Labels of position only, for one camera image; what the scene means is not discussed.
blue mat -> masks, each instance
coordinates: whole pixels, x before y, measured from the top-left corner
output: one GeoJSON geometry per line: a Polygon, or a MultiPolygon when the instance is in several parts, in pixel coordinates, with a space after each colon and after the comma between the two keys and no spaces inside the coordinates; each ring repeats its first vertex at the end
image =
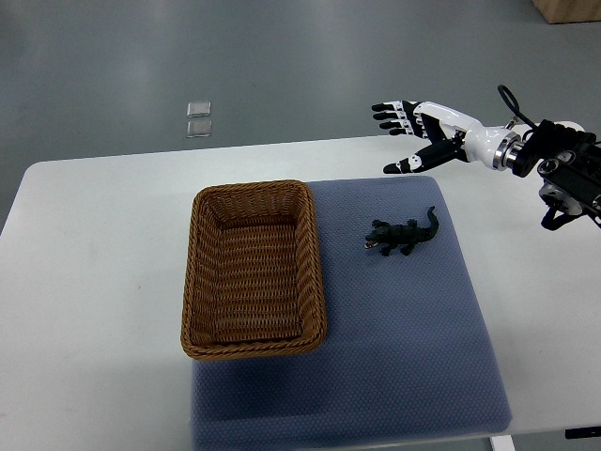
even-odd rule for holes
{"type": "Polygon", "coordinates": [[[511,413],[451,217],[429,177],[309,183],[328,336],[291,357],[194,362],[196,449],[264,450],[495,434],[511,413]],[[439,233],[365,250],[374,219],[439,233]]]}

silver joint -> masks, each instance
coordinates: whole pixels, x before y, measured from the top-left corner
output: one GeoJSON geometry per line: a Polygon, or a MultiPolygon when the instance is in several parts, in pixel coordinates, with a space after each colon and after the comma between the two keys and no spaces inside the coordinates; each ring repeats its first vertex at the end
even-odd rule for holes
{"type": "Polygon", "coordinates": [[[516,161],[517,154],[524,147],[524,143],[519,140],[519,135],[510,132],[499,143],[495,150],[495,157],[492,161],[492,167],[498,171],[504,171],[507,167],[512,168],[516,161]]]}

robot finger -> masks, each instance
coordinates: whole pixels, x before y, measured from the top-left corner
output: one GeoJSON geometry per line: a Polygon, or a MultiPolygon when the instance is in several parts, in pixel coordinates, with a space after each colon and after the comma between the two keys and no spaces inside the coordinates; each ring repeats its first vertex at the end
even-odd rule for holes
{"type": "Polygon", "coordinates": [[[374,119],[375,120],[384,120],[384,119],[400,119],[401,117],[399,117],[398,113],[393,112],[393,111],[388,111],[385,113],[375,113],[374,114],[374,119]]]}
{"type": "Polygon", "coordinates": [[[385,101],[383,103],[378,103],[376,105],[372,105],[372,111],[377,113],[381,111],[396,111],[402,110],[403,104],[401,101],[385,101]]]}
{"type": "Polygon", "coordinates": [[[379,123],[379,127],[382,130],[389,130],[389,129],[403,129],[404,125],[403,122],[401,120],[389,120],[388,122],[380,122],[379,123]]]}
{"type": "Polygon", "coordinates": [[[392,129],[388,131],[388,134],[391,134],[392,136],[398,136],[399,134],[408,134],[408,132],[405,129],[392,129]]]}

white table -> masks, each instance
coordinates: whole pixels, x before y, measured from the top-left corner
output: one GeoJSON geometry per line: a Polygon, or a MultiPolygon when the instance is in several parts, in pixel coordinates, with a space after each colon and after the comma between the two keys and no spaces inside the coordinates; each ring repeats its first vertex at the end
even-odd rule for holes
{"type": "MultiPolygon", "coordinates": [[[[384,177],[424,144],[375,136],[33,165],[0,236],[0,448],[189,449],[179,327],[194,195],[384,177]]],[[[601,424],[601,230],[586,218],[544,230],[535,171],[452,162],[427,175],[497,353],[508,433],[601,424]]]]}

black cable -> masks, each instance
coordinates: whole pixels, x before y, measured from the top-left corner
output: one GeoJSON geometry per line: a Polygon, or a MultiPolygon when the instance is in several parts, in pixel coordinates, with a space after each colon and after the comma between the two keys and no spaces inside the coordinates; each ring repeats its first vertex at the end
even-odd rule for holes
{"type": "Polygon", "coordinates": [[[499,85],[497,86],[497,89],[499,90],[499,94],[501,94],[501,98],[503,99],[507,107],[512,111],[512,113],[516,117],[522,119],[522,121],[524,121],[525,124],[528,124],[533,129],[536,129],[536,124],[529,120],[519,111],[519,103],[517,103],[516,96],[514,96],[513,92],[511,92],[509,88],[505,85],[499,85]]]}
{"type": "Polygon", "coordinates": [[[529,129],[524,134],[522,134],[522,141],[526,141],[528,139],[528,136],[532,133],[534,133],[534,129],[529,129]]]}

